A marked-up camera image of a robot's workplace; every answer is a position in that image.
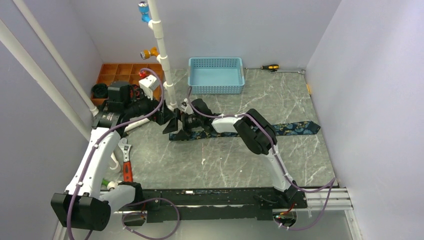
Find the dark blue patterned tie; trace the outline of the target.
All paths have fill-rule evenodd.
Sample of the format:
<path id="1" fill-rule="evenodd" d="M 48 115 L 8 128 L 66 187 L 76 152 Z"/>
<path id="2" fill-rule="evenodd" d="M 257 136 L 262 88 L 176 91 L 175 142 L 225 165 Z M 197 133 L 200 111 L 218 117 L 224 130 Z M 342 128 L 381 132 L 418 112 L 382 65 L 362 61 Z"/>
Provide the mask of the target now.
<path id="1" fill-rule="evenodd" d="M 301 136 L 301 135 L 316 135 L 321 126 L 313 121 L 300 121 L 292 123 L 278 123 L 273 124 L 275 135 L 276 136 Z M 175 133 L 170 133 L 168 135 L 169 141 L 174 140 Z M 209 139 L 209 138 L 226 138 L 226 137 L 240 137 L 238 133 L 235 132 L 222 132 L 222 133 L 207 133 L 204 130 L 197 130 L 192 132 L 192 137 L 194 140 L 200 139 Z"/>

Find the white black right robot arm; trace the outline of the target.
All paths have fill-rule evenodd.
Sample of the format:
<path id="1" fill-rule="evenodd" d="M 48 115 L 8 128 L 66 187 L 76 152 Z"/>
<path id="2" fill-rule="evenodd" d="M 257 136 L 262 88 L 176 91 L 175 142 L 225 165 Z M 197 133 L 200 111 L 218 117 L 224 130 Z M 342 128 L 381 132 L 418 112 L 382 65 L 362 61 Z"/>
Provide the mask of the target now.
<path id="1" fill-rule="evenodd" d="M 237 134 L 246 147 L 264 159 L 276 203 L 287 208 L 295 201 L 299 188 L 289 174 L 278 150 L 275 128 L 257 110 L 250 109 L 239 115 L 213 113 L 201 99 L 185 103 L 184 110 L 175 109 L 163 134 L 176 133 L 176 140 L 193 138 L 193 129 L 202 128 L 207 134 Z"/>

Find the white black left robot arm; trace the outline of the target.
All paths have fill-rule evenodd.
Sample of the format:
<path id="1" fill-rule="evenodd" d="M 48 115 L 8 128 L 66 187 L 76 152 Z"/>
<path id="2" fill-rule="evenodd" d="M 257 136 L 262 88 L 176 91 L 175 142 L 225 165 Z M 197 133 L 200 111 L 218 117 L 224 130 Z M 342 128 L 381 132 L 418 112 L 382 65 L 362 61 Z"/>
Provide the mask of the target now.
<path id="1" fill-rule="evenodd" d="M 144 196 L 139 184 L 121 184 L 101 196 L 101 184 L 109 158 L 121 139 L 118 129 L 129 124 L 127 121 L 111 128 L 93 129 L 74 177 L 63 193 L 53 194 L 51 207 L 70 239 L 73 238 L 73 229 L 102 231 L 113 212 L 125 205 L 131 210 L 143 205 Z"/>

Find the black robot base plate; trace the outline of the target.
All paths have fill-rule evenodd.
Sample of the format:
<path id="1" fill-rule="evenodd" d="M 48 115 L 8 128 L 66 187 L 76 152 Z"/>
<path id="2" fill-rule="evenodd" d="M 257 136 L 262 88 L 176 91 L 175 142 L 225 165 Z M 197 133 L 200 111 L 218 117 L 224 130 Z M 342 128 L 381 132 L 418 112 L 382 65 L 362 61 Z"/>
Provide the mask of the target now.
<path id="1" fill-rule="evenodd" d="M 145 189 L 148 202 L 124 206 L 123 212 L 138 211 L 148 223 L 176 220 L 255 219 L 271 221 L 284 210 L 306 209 L 305 193 L 285 195 L 273 187 Z"/>

